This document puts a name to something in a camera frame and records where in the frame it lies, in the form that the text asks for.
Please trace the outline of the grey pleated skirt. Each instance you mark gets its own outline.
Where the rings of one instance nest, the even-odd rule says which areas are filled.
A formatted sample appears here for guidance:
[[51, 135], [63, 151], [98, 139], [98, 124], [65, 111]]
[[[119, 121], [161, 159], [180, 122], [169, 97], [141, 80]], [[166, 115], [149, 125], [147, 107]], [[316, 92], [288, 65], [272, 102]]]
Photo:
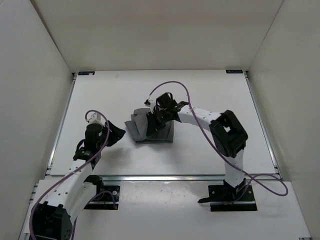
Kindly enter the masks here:
[[149, 108], [137, 108], [131, 114], [131, 119], [124, 122], [133, 141], [136, 144], [143, 143], [173, 143], [174, 141], [174, 122], [167, 122], [163, 128], [156, 130], [148, 114]]

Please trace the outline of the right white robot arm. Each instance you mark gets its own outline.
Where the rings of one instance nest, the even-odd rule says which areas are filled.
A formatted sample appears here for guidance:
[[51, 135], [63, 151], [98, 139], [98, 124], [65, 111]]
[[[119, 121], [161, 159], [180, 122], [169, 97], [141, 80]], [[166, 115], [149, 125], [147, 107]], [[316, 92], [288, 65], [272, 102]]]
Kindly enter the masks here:
[[150, 108], [147, 114], [148, 137], [162, 130], [171, 121], [191, 124], [210, 132], [214, 149], [226, 159], [224, 195], [229, 200], [236, 200], [242, 195], [246, 185], [243, 154], [248, 134], [231, 110], [219, 113], [191, 107], [189, 102], [176, 102], [170, 92], [162, 94], [156, 100], [147, 99], [144, 104]]

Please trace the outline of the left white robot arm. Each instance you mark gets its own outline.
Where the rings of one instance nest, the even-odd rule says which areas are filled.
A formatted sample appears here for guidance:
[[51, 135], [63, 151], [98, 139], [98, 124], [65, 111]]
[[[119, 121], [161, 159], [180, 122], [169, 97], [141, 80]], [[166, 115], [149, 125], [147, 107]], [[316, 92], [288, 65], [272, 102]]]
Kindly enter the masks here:
[[102, 177], [92, 172], [102, 150], [116, 144], [125, 133], [110, 121], [94, 120], [87, 125], [67, 174], [32, 207], [29, 219], [32, 240], [71, 240], [78, 215], [90, 202], [103, 200], [106, 194], [115, 202], [112, 192], [105, 189]]

